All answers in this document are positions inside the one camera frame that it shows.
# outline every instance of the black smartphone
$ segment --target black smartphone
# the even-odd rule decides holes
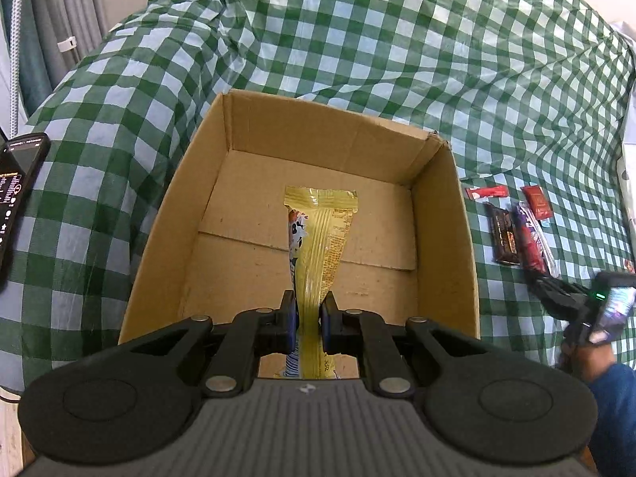
[[[50,145],[47,135],[34,133],[18,136],[0,147],[0,268],[12,229]]]
[[[599,273],[592,281],[586,305],[589,315],[589,344],[600,345],[616,341],[632,315],[636,301],[636,275],[629,273]]]

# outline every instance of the white clip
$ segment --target white clip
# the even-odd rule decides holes
[[[73,50],[74,48],[77,48],[77,45],[78,45],[78,40],[75,39],[74,35],[72,35],[68,39],[65,39],[61,43],[58,43],[57,47],[58,49],[60,49],[60,52],[68,52],[69,50]]]

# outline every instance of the black snack package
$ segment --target black snack package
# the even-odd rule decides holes
[[[519,265],[519,251],[514,241],[513,218],[508,210],[486,204],[491,224],[495,262],[505,265]]]

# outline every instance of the checkered tablecloth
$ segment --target checkered tablecloth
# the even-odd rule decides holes
[[[0,384],[21,390],[116,343],[163,193],[231,87],[436,129],[467,186],[516,198],[543,186],[567,279],[620,270],[632,255],[616,157],[634,73],[581,0],[151,0],[29,122],[53,145],[0,287]],[[563,325],[518,269],[492,262],[484,207],[466,205],[483,338],[552,363]],[[622,361],[635,339],[632,323]]]

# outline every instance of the snack package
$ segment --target snack package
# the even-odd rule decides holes
[[[513,220],[510,211],[486,203],[491,224],[491,235],[495,262],[504,265],[519,265],[519,253],[514,241]]]
[[[517,237],[522,249],[524,267],[536,269],[554,278],[560,276],[560,270],[548,245],[543,230],[530,207],[523,202],[514,207],[517,225]]]
[[[346,190],[316,190],[288,186],[289,268],[300,322],[295,353],[287,356],[284,376],[335,378],[333,357],[322,351],[318,310],[332,287],[357,194]]]
[[[488,188],[467,188],[466,194],[473,201],[484,197],[508,197],[508,187],[500,184]]]
[[[546,199],[540,186],[524,186],[523,188],[521,188],[521,191],[524,193],[525,198],[528,200],[528,204],[532,209],[532,213],[534,213],[534,216],[537,218],[538,221],[549,219],[550,217],[554,216],[554,213],[552,213],[552,208],[550,208],[550,203]]]

